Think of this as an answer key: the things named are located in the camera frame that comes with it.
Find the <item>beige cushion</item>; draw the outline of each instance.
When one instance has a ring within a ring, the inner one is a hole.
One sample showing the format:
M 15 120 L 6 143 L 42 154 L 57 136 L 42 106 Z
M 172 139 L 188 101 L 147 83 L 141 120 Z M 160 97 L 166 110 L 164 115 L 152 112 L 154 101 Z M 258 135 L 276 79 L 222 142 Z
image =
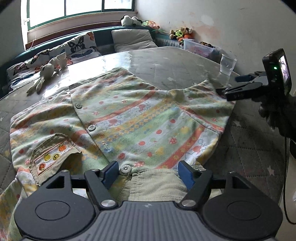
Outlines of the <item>beige cushion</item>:
M 111 33 L 115 52 L 157 47 L 148 29 L 119 29 Z

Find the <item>white wall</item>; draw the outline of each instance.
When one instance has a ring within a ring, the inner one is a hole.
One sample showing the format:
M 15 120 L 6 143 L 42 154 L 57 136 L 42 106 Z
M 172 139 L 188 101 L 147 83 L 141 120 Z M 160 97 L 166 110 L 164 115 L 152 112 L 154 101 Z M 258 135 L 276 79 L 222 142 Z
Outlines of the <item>white wall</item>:
M 262 57 L 284 48 L 295 90 L 296 15 L 280 0 L 137 0 L 136 7 L 139 19 L 165 31 L 191 27 L 199 41 L 232 51 L 239 74 L 264 70 Z
M 20 0 L 14 0 L 0 13 L 0 66 L 24 51 Z
M 73 28 L 85 24 L 102 23 L 120 21 L 124 15 L 137 16 L 136 12 L 100 12 L 93 14 L 85 14 L 58 20 L 52 23 L 45 24 L 28 32 L 28 42 L 35 38 L 40 38 L 45 35 L 55 33 L 64 29 Z

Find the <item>green window frame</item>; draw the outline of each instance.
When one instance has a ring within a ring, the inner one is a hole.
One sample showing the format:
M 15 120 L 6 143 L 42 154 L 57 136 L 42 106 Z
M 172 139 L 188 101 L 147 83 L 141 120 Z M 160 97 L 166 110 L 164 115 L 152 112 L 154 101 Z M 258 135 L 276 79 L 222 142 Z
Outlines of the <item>green window frame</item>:
M 74 16 L 79 16 L 79 15 L 84 15 L 84 14 L 98 13 L 98 12 L 120 12 L 120 11 L 122 11 L 122 12 L 129 12 L 129 11 L 132 12 L 132 11 L 135 10 L 135 0 L 132 0 L 131 9 L 105 9 L 104 6 L 105 6 L 105 0 L 102 0 L 102 10 L 101 11 L 82 12 L 82 13 L 77 13 L 77 14 L 72 14 L 72 15 L 66 15 L 66 0 L 64 0 L 64 16 L 63 17 L 55 18 L 55 19 L 52 19 L 52 20 L 37 24 L 35 26 L 31 26 L 30 21 L 28 21 L 28 30 L 37 28 L 39 26 L 42 26 L 44 24 L 51 23 L 51 22 L 54 22 L 54 21 L 57 21 L 57 20 L 70 18 L 70 17 L 74 17 Z M 29 17 L 30 17 L 30 0 L 27 0 L 27 18 L 29 18 Z

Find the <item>white star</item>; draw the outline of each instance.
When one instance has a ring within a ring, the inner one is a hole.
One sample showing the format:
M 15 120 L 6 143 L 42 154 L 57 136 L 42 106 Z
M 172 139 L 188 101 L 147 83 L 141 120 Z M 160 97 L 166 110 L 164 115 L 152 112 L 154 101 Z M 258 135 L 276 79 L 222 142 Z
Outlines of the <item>white star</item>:
M 235 124 L 236 127 L 242 127 L 238 120 L 234 120 L 233 123 Z
M 271 169 L 270 166 L 267 168 L 267 170 L 269 171 L 269 175 L 273 175 L 274 176 L 274 170 Z

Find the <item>black cable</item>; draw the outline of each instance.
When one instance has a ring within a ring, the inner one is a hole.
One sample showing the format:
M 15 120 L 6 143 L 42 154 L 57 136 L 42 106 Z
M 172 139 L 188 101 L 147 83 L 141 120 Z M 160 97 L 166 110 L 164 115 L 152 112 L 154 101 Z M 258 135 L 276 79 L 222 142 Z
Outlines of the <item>black cable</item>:
M 287 180 L 287 172 L 288 172 L 288 162 L 289 162 L 289 157 L 287 155 L 287 137 L 285 136 L 285 174 L 284 174 L 284 212 L 285 212 L 285 216 L 286 219 L 288 221 L 288 223 L 292 224 L 292 225 L 296 225 L 296 223 L 291 222 L 291 220 L 288 218 L 288 213 L 287 213 L 287 209 L 286 209 L 286 180 Z

